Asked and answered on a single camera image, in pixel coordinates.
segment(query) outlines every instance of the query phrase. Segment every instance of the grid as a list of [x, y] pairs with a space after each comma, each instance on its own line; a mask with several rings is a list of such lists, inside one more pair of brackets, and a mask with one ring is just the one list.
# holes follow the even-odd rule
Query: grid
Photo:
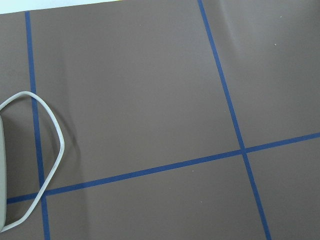
[[[163, 166], [158, 166], [158, 167], [153, 167], [149, 169], [144, 169], [144, 170], [139, 170], [135, 172], [130, 172], [126, 174], [121, 174], [121, 175], [116, 175], [112, 177], [107, 177], [107, 178], [102, 178], [102, 179], [97, 179], [93, 181], [88, 181], [88, 182], [83, 182], [83, 183], [78, 183], [74, 185], [69, 185], [69, 186], [64, 186], [64, 187], [59, 187], [51, 190], [47, 190], [42, 199], [41, 199], [41, 209], [42, 209], [42, 223], [43, 223], [43, 231], [44, 231], [44, 239], [49, 240], [50, 239], [50, 225], [49, 225], [49, 218], [48, 218], [48, 207], [47, 207], [47, 196], [52, 196], [52, 195], [57, 195], [57, 194], [62, 194], [74, 190], [79, 190], [79, 189], [84, 189], [84, 188], [89, 188], [93, 186], [98, 186], [102, 184], [107, 184], [107, 183], [112, 183], [112, 182], [117, 182], [125, 179], [130, 179], [130, 178], [136, 178], [140, 176], [145, 176], [149, 174], [154, 174], [154, 173], [159, 173], [167, 170], [173, 170], [177, 168], [182, 168], [186, 166], [191, 166], [191, 165], [196, 165], [200, 163], [205, 163], [205, 162], [210, 162], [214, 160], [219, 160], [219, 159], [225, 159], [228, 157], [232, 156], [242, 156], [243, 162], [245, 164], [245, 168], [247, 171], [247, 175], [250, 181], [250, 185], [253, 191], [253, 195], [256, 201], [256, 205], [259, 211], [261, 223], [264, 229], [265, 237], [267, 240], [271, 240], [271, 234], [269, 231], [268, 227], [268, 222], [264, 214], [264, 209], [263, 205], [259, 196], [258, 188], [255, 183], [254, 175], [251, 169], [250, 161], [248, 158], [248, 153], [252, 152], [257, 152], [269, 148], [275, 148], [283, 145], [288, 145], [292, 143], [297, 143], [301, 141], [306, 141], [310, 139], [315, 139], [320, 137], [320, 132], [318, 133], [313, 133], [313, 134], [308, 134], [304, 136], [299, 136], [299, 137], [294, 137], [294, 138], [289, 138], [289, 139], [284, 139], [280, 141], [275, 141], [275, 142], [270, 142], [262, 145], [257, 145], [253, 147], [245, 147], [242, 134], [238, 125], [237, 121], [237, 116], [236, 112], [233, 107], [232, 99], [229, 94], [228, 90], [228, 85], [224, 76], [223, 68], [219, 60], [219, 55], [218, 51], [215, 45], [215, 41], [213, 38], [213, 35], [211, 33], [210, 25], [208, 23], [208, 19], [206, 16], [206, 12], [202, 3], [202, 0], [197, 0], [198, 6], [201, 12], [201, 16], [203, 19], [203, 23], [206, 29], [206, 33], [208, 36], [208, 40], [211, 46], [211, 50], [213, 53], [213, 57], [216, 63], [216, 67], [218, 69], [219, 77], [221, 80], [222, 88], [224, 91], [224, 95], [227, 101], [228, 109], [231, 115], [232, 123], [234, 126], [234, 130], [237, 136], [238, 144], [240, 146], [240, 149], [234, 150], [234, 151], [229, 151], [229, 152], [224, 152], [220, 154], [215, 154], [211, 156], [206, 156], [202, 158], [197, 158], [197, 159], [192, 159], [188, 161], [183, 161], [183, 162], [177, 162], [173, 164], [168, 164], [168, 165], [163, 165]], [[34, 59], [33, 59], [33, 46], [32, 46], [32, 29], [31, 29], [31, 20], [30, 20], [30, 12], [27, 11], [25, 12], [25, 27], [26, 27], [26, 39], [27, 39], [27, 50], [28, 50], [28, 63], [29, 63], [29, 76], [30, 76], [30, 89], [33, 93], [36, 93], [36, 78], [35, 78], [35, 70], [34, 70]], [[33, 114], [33, 126], [34, 126], [34, 137], [35, 137], [35, 146], [36, 146], [36, 157], [37, 157], [37, 165], [38, 165], [38, 178], [39, 178], [39, 184], [40, 186], [44, 182], [44, 167], [43, 167], [43, 158], [42, 158], [42, 149], [41, 149], [41, 138], [40, 138], [40, 127], [39, 127], [39, 116], [38, 116], [38, 107], [36, 101], [33, 99], [32, 100], [32, 114]], [[12, 197], [7, 200], [7, 204], [13, 204], [13, 203], [18, 203], [21, 201], [26, 201], [26, 200], [31, 200], [36, 197], [37, 193], [32, 193], [32, 194], [27, 194], [27, 195], [22, 195], [22, 196], [17, 196], [17, 197]]]

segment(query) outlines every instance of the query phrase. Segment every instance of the white handle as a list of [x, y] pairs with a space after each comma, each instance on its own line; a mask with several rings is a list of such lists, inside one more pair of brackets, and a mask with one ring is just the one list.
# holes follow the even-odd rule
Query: white handle
[[26, 213], [23, 215], [23, 217], [21, 217], [19, 220], [4, 226], [3, 229], [1, 230], [1, 233], [4, 231], [7, 231], [9, 229], [12, 229], [18, 225], [20, 225], [21, 223], [23, 223], [32, 213], [32, 211], [35, 209], [36, 205], [38, 204], [39, 200], [41, 199], [42, 195], [44, 194], [50, 180], [52, 179], [53, 175], [55, 174], [57, 167], [61, 161], [61, 158], [64, 154], [65, 151], [65, 140], [64, 140], [64, 136], [61, 132], [60, 126], [58, 124], [58, 121], [55, 117], [55, 115], [53, 114], [53, 112], [51, 111], [51, 109], [49, 108], [49, 106], [45, 103], [45, 101], [43, 101], [39, 96], [37, 96], [36, 94], [30, 92], [30, 91], [21, 91], [18, 92], [17, 94], [9, 97], [6, 101], [4, 101], [2, 104], [0, 104], [0, 111], [9, 103], [11, 103], [13, 100], [18, 99], [22, 96], [28, 95], [32, 98], [34, 98], [35, 100], [37, 100], [43, 107], [44, 109], [47, 111], [47, 113], [49, 114], [51, 120], [53, 121], [53, 124], [55, 126], [56, 132], [58, 133], [58, 137], [59, 137], [59, 141], [60, 141], [60, 151], [59, 154], [55, 160], [55, 163], [48, 175], [48, 177], [46, 178], [46, 180], [44, 181], [42, 187], [40, 188], [40, 191], [38, 192], [38, 194], [36, 195], [33, 203], [31, 204], [31, 206], [29, 207], [29, 209], [26, 211]]

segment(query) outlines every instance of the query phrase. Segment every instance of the white cable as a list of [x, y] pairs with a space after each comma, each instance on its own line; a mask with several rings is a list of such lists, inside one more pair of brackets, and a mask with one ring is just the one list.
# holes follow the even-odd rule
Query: white cable
[[36, 205], [38, 204], [39, 200], [41, 199], [42, 195], [44, 194], [44, 192], [45, 192], [45, 190], [46, 190], [51, 178], [55, 174], [55, 171], [57, 170], [57, 167], [58, 167], [58, 165], [59, 165], [59, 163], [61, 161], [61, 158], [62, 158], [62, 156], [64, 154], [64, 151], [65, 151], [65, 140], [64, 140], [64, 136], [63, 136], [63, 134], [61, 132], [60, 126], [58, 124], [58, 121], [57, 121], [55, 115], [53, 114], [53, 112], [51, 111], [51, 109], [49, 108], [49, 106], [39, 96], [37, 96], [34, 93], [29, 92], [29, 91], [18, 92], [17, 94], [13, 95], [12, 97], [9, 97], [6, 101], [4, 101], [2, 104], [0, 104], [0, 111], [6, 105], [11, 103], [13, 100], [18, 99], [18, 98], [20, 98], [22, 96], [25, 96], [25, 95], [28, 95], [28, 96], [34, 98], [35, 100], [37, 100], [44, 107], [44, 109], [47, 111], [47, 113], [49, 114], [49, 116], [50, 116], [50, 118], [53, 121], [53, 124], [55, 126], [56, 132], [58, 133], [58, 137], [59, 137], [59, 141], [60, 141], [60, 151], [59, 151], [59, 154], [58, 154], [58, 156], [57, 156], [57, 158], [55, 160], [55, 163], [54, 163], [54, 165], [53, 165], [48, 177], [44, 181], [42, 187], [40, 188], [40, 191], [36, 195], [33, 203], [31, 204], [29, 209], [26, 211], [24, 216], [22, 218], [20, 218], [19, 220], [15, 221], [15, 222], [7, 225], [7, 226], [4, 226], [0, 233], [20, 225], [21, 223], [23, 223], [30, 216], [30, 214], [35, 209]]

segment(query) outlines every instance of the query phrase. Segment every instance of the gray tabletop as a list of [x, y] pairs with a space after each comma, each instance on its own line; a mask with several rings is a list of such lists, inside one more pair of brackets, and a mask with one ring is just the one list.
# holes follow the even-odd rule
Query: gray tabletop
[[[65, 154], [0, 240], [320, 238], [317, 0], [126, 0], [0, 15], [0, 102]], [[59, 152], [1, 111], [6, 223]]]

